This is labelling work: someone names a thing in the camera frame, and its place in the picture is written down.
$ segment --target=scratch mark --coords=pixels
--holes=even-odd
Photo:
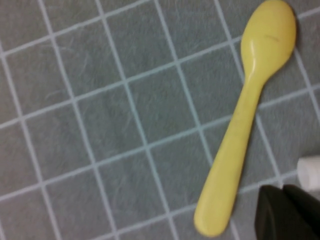
[[[79,76],[80,76],[81,74],[83,74],[84,71],[86,70],[86,67],[87,67],[87,65],[88,65],[88,60],[89,60],[89,56],[88,56],[88,53],[86,53],[86,54],[85,54],[85,58],[84,58],[83,66],[82,66],[82,68],[81,68],[81,70],[80,70],[80,72],[79,72]]]
[[[280,42],[280,39],[279,38],[277,38],[276,36],[271,36],[271,35],[264,35],[264,37],[266,38],[266,39],[271,39],[271,40],[273,40],[273,41],[275,41],[275,42]]]
[[[48,95],[45,96],[44,100],[47,100],[48,98],[51,98],[51,97],[53,97],[54,95],[57,95],[57,94],[61,94],[62,92],[65,92],[65,91],[66,91],[65,89],[60,89],[60,90],[57,90],[57,91],[50,92]]]

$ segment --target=spoon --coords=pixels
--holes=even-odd
[[[282,0],[264,1],[244,29],[244,85],[194,213],[194,225],[202,235],[218,236],[228,225],[261,91],[288,61],[295,41],[295,16]]]

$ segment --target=white grout line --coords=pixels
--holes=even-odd
[[[268,157],[270,159],[270,163],[272,165],[275,177],[278,180],[278,183],[281,185],[281,184],[283,184],[283,180],[281,178],[280,170],[279,170],[279,167],[277,165],[277,161],[276,161],[276,158],[275,158],[274,153],[272,151],[272,148],[270,146],[266,131],[265,131],[264,127],[263,127],[263,124],[262,124],[262,121],[261,121],[261,117],[258,114],[255,117],[255,122],[256,122],[256,125],[258,126],[259,130],[260,130],[260,135],[261,135],[262,141],[264,143],[267,155],[268,155]]]
[[[30,186],[27,186],[25,188],[7,193],[5,195],[0,196],[0,202],[15,198],[19,195],[27,194],[27,193],[35,191],[39,188],[41,188],[41,185],[39,183],[36,183],[36,184],[30,185]]]
[[[47,112],[63,108],[65,106],[69,105],[69,104],[72,104],[72,100],[70,100],[70,99],[62,101],[62,102],[59,102],[59,103],[55,103],[53,105],[47,106],[45,108],[42,108],[42,109],[34,111],[34,112],[28,113],[28,114],[26,114],[26,115],[24,115],[22,117],[23,117],[24,120],[28,120],[30,118],[34,118],[34,117],[40,116],[42,114],[46,114]]]
[[[303,12],[303,13],[300,13],[300,14],[298,15],[298,19],[301,20],[301,19],[303,19],[303,18],[305,18],[305,17],[309,17],[309,16],[311,16],[311,15],[318,14],[318,13],[320,13],[320,6],[314,8],[314,9],[305,11],[305,12]]]
[[[7,240],[1,219],[0,219],[0,240]]]
[[[80,101],[80,100],[83,100],[83,99],[86,99],[86,98],[90,98],[90,97],[93,97],[95,95],[98,95],[98,94],[101,94],[101,93],[104,93],[106,91],[109,91],[109,90],[112,90],[112,89],[115,89],[117,87],[120,87],[124,84],[124,82],[121,80],[121,81],[117,81],[115,83],[112,83],[112,84],[109,84],[107,86],[104,86],[104,87],[101,87],[101,88],[98,88],[98,89],[95,89],[95,90],[92,90],[90,92],[87,92],[87,93],[84,93],[82,95],[79,95],[79,96],[75,96],[74,99],[76,101]]]
[[[46,8],[45,8],[45,5],[44,5],[44,2],[43,2],[43,0],[38,0],[38,3],[39,3],[39,6],[40,6],[40,9],[42,11],[42,15],[43,15],[44,22],[46,24],[47,30],[49,32],[49,36],[50,36],[51,43],[52,43],[52,46],[53,46],[53,49],[54,49],[54,53],[56,55],[56,59],[57,59],[57,62],[58,62],[60,73],[62,75],[62,78],[63,78],[64,84],[65,84],[65,87],[67,89],[67,92],[68,92],[68,94],[70,96],[70,100],[71,100],[71,103],[72,103],[72,106],[73,106],[73,110],[74,110],[74,113],[75,113],[75,117],[76,117],[79,129],[80,129],[80,132],[81,132],[81,136],[82,136],[82,140],[83,140],[85,149],[86,149],[86,151],[88,153],[89,160],[90,160],[91,165],[93,167],[94,176],[96,178],[97,186],[98,186],[98,189],[99,189],[99,192],[100,192],[100,195],[101,195],[101,199],[102,199],[102,203],[103,203],[103,206],[104,206],[105,213],[106,213],[107,218],[109,220],[112,232],[115,232],[116,231],[116,226],[115,226],[115,221],[114,221],[112,213],[111,213],[111,208],[110,208],[110,205],[109,205],[108,197],[105,194],[103,182],[102,182],[100,173],[98,171],[98,167],[96,165],[96,159],[95,159],[95,156],[93,154],[93,151],[92,151],[92,148],[91,148],[88,136],[87,136],[87,132],[86,132],[83,120],[81,118],[80,110],[79,110],[79,107],[78,107],[77,102],[75,100],[75,96],[74,96],[72,87],[70,85],[70,82],[69,82],[69,79],[68,79],[64,64],[63,64],[62,57],[61,57],[60,52],[59,52],[59,48],[58,48],[58,45],[57,45],[57,42],[56,42],[56,39],[55,39],[55,36],[54,36],[54,32],[53,32],[53,29],[52,29],[52,26],[51,26],[51,23],[50,23],[50,20],[49,20],[49,17],[48,17],[48,14],[47,14],[47,11],[46,11]]]
[[[144,4],[144,3],[147,3],[147,2],[150,2],[151,0],[138,0],[138,1],[135,1],[131,4],[128,4],[126,6],[123,6],[123,7],[120,7],[116,10],[113,10],[113,11],[110,11],[110,12],[107,12],[107,13],[103,13],[103,17],[107,18],[107,17],[111,17],[111,16],[114,16],[114,15],[117,15],[119,13],[122,13],[124,11],[127,11],[129,9],[133,9],[135,7],[138,7],[140,6],[141,4]]]
[[[100,1],[96,0],[96,3],[97,3],[98,9],[99,9],[100,14],[101,14],[102,13],[102,7],[101,7],[101,4],[100,4]],[[152,172],[152,175],[154,177],[154,180],[155,180],[155,183],[156,183],[156,186],[157,186],[157,189],[158,189],[158,192],[159,192],[162,204],[163,204],[163,208],[164,208],[164,210],[166,212],[166,215],[168,215],[169,212],[170,212],[169,205],[168,205],[168,202],[167,202],[167,199],[166,199],[166,196],[165,196],[165,193],[164,193],[164,190],[163,190],[159,175],[158,175],[157,170],[156,170],[154,159],[153,159],[153,157],[151,155],[150,148],[148,147],[148,141],[147,141],[144,129],[142,127],[142,124],[141,124],[141,121],[140,121],[140,118],[139,118],[139,115],[138,115],[138,112],[137,112],[137,109],[136,109],[136,106],[135,106],[135,103],[134,103],[134,100],[133,100],[132,93],[131,93],[131,91],[129,89],[128,82],[127,82],[126,76],[125,76],[125,72],[124,72],[123,66],[121,64],[118,52],[117,52],[117,48],[116,48],[114,40],[112,38],[111,31],[110,31],[110,28],[108,26],[107,20],[105,18],[103,18],[102,22],[103,22],[103,26],[104,26],[104,30],[106,32],[107,38],[109,40],[109,44],[110,44],[111,51],[112,51],[114,59],[115,59],[116,66],[117,66],[118,71],[120,73],[120,77],[121,77],[122,81],[124,81],[124,88],[125,88],[125,91],[126,91],[126,94],[127,94],[127,97],[128,97],[128,102],[130,104],[130,108],[131,108],[134,120],[135,120],[136,125],[137,125],[137,129],[138,129],[139,134],[141,136],[143,146],[146,148],[146,155],[147,155],[147,158],[148,158],[148,161],[149,161],[149,165],[150,165],[150,168],[151,168],[151,172]],[[176,233],[177,230],[176,230],[176,227],[175,227],[172,219],[170,217],[167,217],[167,218],[168,218],[168,222],[169,222],[170,229],[172,231],[174,239],[175,240],[179,240],[178,235]]]
[[[152,74],[156,74],[158,72],[161,72],[163,70],[167,70],[167,69],[172,68],[174,66],[176,66],[176,64],[174,62],[170,62],[170,63],[167,63],[165,65],[158,66],[156,68],[153,68],[151,70],[145,71],[143,73],[139,73],[139,74],[137,74],[135,76],[128,77],[127,82],[130,83],[132,81],[148,77],[148,76],[150,76]]]
[[[19,119],[17,119],[17,118],[12,119],[12,120],[10,120],[10,121],[6,121],[6,122],[0,124],[0,129],[7,128],[7,127],[9,127],[9,126],[12,126],[12,125],[18,123],[18,122],[19,122]]]
[[[53,212],[52,203],[51,203],[51,201],[49,199],[49,195],[48,195],[48,192],[46,190],[46,187],[43,184],[43,177],[42,177],[42,174],[41,174],[41,170],[40,170],[38,159],[37,159],[37,156],[36,156],[36,153],[35,153],[35,149],[34,149],[34,146],[32,144],[32,141],[31,141],[30,133],[29,133],[27,124],[26,124],[26,122],[25,122],[25,120],[23,118],[23,112],[22,112],[22,109],[21,109],[21,106],[20,106],[20,103],[19,103],[19,98],[18,98],[18,95],[17,95],[17,92],[16,92],[16,88],[15,88],[14,81],[13,81],[13,78],[12,78],[12,75],[11,75],[11,72],[10,72],[10,68],[9,68],[8,63],[7,63],[6,58],[2,54],[3,53],[3,48],[2,48],[1,44],[0,44],[0,53],[1,53],[0,55],[1,55],[2,63],[3,63],[4,73],[5,73],[7,81],[8,81],[8,85],[9,85],[9,89],[10,89],[11,95],[13,97],[13,102],[14,102],[14,105],[15,105],[15,108],[16,108],[18,119],[19,119],[19,122],[21,124],[22,132],[23,132],[23,135],[24,135],[24,138],[25,138],[25,141],[26,141],[26,145],[27,145],[28,151],[30,153],[31,161],[32,161],[32,164],[33,164],[33,167],[34,167],[34,170],[35,170],[35,175],[36,175],[37,181],[39,182],[39,185],[41,187],[42,196],[43,196],[44,203],[45,203],[47,211],[48,211],[49,219],[50,219],[51,224],[52,224],[53,232],[54,232],[55,238],[57,240],[62,240],[61,235],[60,235],[60,231],[59,231],[59,228],[58,228],[58,224],[57,224],[54,212]]]
[[[10,54],[14,54],[14,53],[19,52],[21,50],[24,50],[26,48],[33,47],[34,45],[41,44],[41,43],[43,43],[45,41],[48,41],[48,40],[50,40],[50,36],[49,35],[43,36],[43,37],[38,38],[36,40],[30,41],[30,42],[27,42],[27,43],[22,44],[20,46],[17,46],[15,48],[12,48],[10,50],[4,51],[4,52],[2,52],[2,55],[4,57],[6,57],[6,56],[8,56]]]
[[[216,50],[219,50],[219,49],[223,49],[223,48],[225,48],[227,46],[229,46],[229,42],[228,41],[224,41],[224,42],[218,43],[216,45],[213,45],[211,47],[208,47],[208,48],[206,48],[204,50],[198,51],[198,52],[196,52],[194,54],[191,54],[189,56],[185,56],[185,57],[183,57],[181,59],[178,59],[178,62],[179,62],[179,64],[182,64],[182,63],[184,63],[186,61],[201,57],[201,56],[203,56],[205,54],[208,54],[208,53],[211,53],[213,51],[216,51]]]
[[[300,97],[300,96],[302,96],[304,94],[307,94],[307,93],[308,93],[308,89],[303,88],[303,89],[288,93],[287,95],[280,96],[278,98],[272,99],[270,101],[263,102],[258,106],[258,109],[259,110],[266,109],[266,108],[269,108],[271,106],[280,104],[282,102],[289,101],[291,99]]]
[[[230,31],[228,29],[228,25],[227,25],[227,22],[226,22],[226,19],[225,19],[225,16],[224,16],[224,13],[222,11],[222,8],[220,6],[220,3],[219,3],[219,0],[214,0],[214,5],[216,7],[216,10],[217,10],[217,13],[218,13],[218,16],[220,18],[220,21],[221,21],[221,24],[222,24],[222,27],[224,29],[224,33],[226,35],[226,39],[229,43],[229,46],[231,48],[231,52],[232,52],[232,55],[233,55],[233,58],[234,58],[234,62],[235,62],[235,66],[236,66],[236,69],[240,75],[240,78],[243,80],[244,79],[244,74],[242,72],[242,64],[241,62],[238,60],[238,54],[237,54],[237,51],[236,51],[236,48],[235,48],[235,45],[234,45],[234,42],[233,42],[233,39],[231,37],[231,34],[230,34]]]
[[[251,192],[253,190],[258,190],[262,185],[273,184],[274,182],[278,182],[277,177],[271,177],[268,179],[264,179],[264,180],[258,181],[256,183],[253,183],[251,185],[240,188],[238,191],[238,194],[245,194],[245,193]]]
[[[320,123],[319,105],[318,105],[315,93],[314,93],[314,91],[312,89],[312,86],[311,86],[307,71],[306,71],[306,69],[304,67],[303,61],[302,61],[301,56],[300,56],[300,54],[298,52],[298,49],[294,50],[294,56],[296,58],[296,61],[298,63],[299,69],[300,69],[300,71],[302,73],[306,88],[307,88],[308,93],[310,95],[310,98],[311,98],[311,101],[312,101],[312,104],[313,104],[313,107],[314,107],[314,111],[315,111],[316,117],[318,119],[318,122]]]
[[[180,78],[180,82],[181,82],[184,94],[186,96],[186,100],[188,102],[190,111],[192,113],[193,120],[195,122],[195,126],[196,126],[196,128],[198,130],[198,133],[199,133],[199,136],[200,136],[203,148],[204,148],[204,152],[205,152],[208,164],[211,166],[212,163],[213,163],[213,157],[211,155],[210,148],[208,146],[208,143],[207,143],[207,140],[206,140],[205,135],[203,133],[203,130],[201,128],[201,123],[200,123],[200,120],[199,120],[199,116],[197,114],[195,105],[193,103],[193,100],[192,100],[192,97],[191,97],[191,94],[190,94],[190,91],[189,91],[189,88],[188,88],[188,85],[187,85],[187,81],[186,81],[185,75],[184,75],[184,73],[182,71],[182,68],[181,68],[181,65],[179,63],[178,56],[177,56],[177,53],[176,53],[176,49],[175,49],[174,43],[172,41],[168,26],[166,24],[165,17],[164,17],[164,15],[162,13],[162,9],[161,9],[161,6],[159,4],[159,1],[158,0],[154,0],[154,4],[155,4],[156,10],[158,12],[158,15],[159,15],[159,18],[160,18],[160,22],[161,22],[161,25],[162,25],[162,28],[163,28],[167,43],[169,45],[172,58],[173,58],[173,60],[175,62],[175,66],[177,68],[178,75],[179,75],[179,78]]]
[[[240,235],[239,235],[239,232],[238,232],[238,229],[237,229],[237,226],[236,226],[236,222],[235,222],[233,216],[230,217],[229,224],[230,224],[230,229],[231,229],[231,232],[232,232],[232,234],[234,236],[234,239],[235,240],[240,240]]]
[[[282,180],[286,180],[286,179],[297,176],[297,174],[298,174],[297,170],[292,170],[292,171],[289,171],[287,173],[282,174],[281,178],[282,178]]]

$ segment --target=tile floor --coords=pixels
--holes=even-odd
[[[242,87],[261,0],[2,0],[0,240],[204,240],[195,204]],[[320,153],[320,0],[265,86],[230,225]]]

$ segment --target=plastic spoon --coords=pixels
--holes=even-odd
[[[281,0],[263,2],[245,27],[241,40],[244,86],[194,214],[195,227],[205,236],[218,236],[228,225],[261,91],[290,58],[295,41],[295,16]]]

